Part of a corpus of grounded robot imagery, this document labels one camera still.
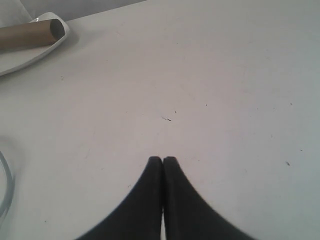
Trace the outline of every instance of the gray background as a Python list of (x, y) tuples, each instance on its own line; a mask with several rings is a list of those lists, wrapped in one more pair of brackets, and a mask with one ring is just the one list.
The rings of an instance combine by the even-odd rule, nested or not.
[(53, 12), (64, 21), (104, 12), (144, 0), (20, 0), (31, 17)]

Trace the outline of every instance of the white plate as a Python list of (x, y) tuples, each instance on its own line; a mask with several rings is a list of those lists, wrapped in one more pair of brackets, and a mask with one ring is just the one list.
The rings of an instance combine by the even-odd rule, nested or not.
[(32, 20), (31, 23), (49, 19), (58, 19), (62, 23), (64, 27), (64, 36), (53, 45), (0, 53), (0, 76), (20, 70), (40, 60), (58, 47), (68, 37), (70, 28), (60, 17), (52, 12), (42, 14)]

